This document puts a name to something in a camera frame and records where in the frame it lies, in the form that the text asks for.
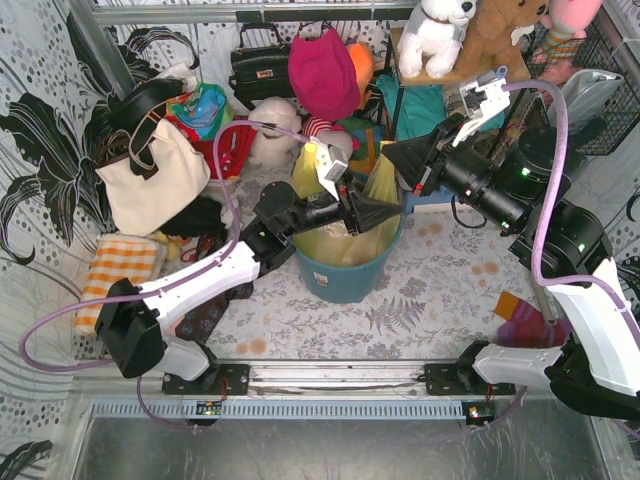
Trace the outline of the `yellow trash bag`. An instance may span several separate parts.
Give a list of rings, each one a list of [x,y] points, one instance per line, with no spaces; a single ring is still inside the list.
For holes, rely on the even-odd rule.
[[[294,191],[320,212],[312,226],[292,237],[297,251],[333,267],[364,265],[381,256],[400,230],[396,170],[383,155],[363,180],[330,148],[314,140],[301,150],[292,173]]]

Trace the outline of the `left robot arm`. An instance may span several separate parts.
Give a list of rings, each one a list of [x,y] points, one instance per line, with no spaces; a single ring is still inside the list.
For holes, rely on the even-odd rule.
[[[196,307],[284,264],[294,253],[292,236],[341,222],[353,235],[399,215],[401,205],[367,196],[352,177],[333,191],[301,198],[287,182],[268,184],[255,217],[217,252],[169,276],[134,285],[124,278],[108,291],[95,324],[122,376],[150,371],[178,377],[198,390],[217,382],[219,362],[202,342],[184,340],[171,326]]]

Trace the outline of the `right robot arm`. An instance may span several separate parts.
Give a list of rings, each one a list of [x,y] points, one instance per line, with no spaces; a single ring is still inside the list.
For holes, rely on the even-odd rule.
[[[512,238],[511,252],[558,302],[569,336],[547,347],[477,341],[456,362],[467,390],[515,384],[548,390],[590,416],[639,416],[639,328],[625,305],[611,242],[600,220],[565,199],[583,157],[556,128],[524,131],[500,164],[456,142],[460,115],[384,155],[417,194],[448,189]]]

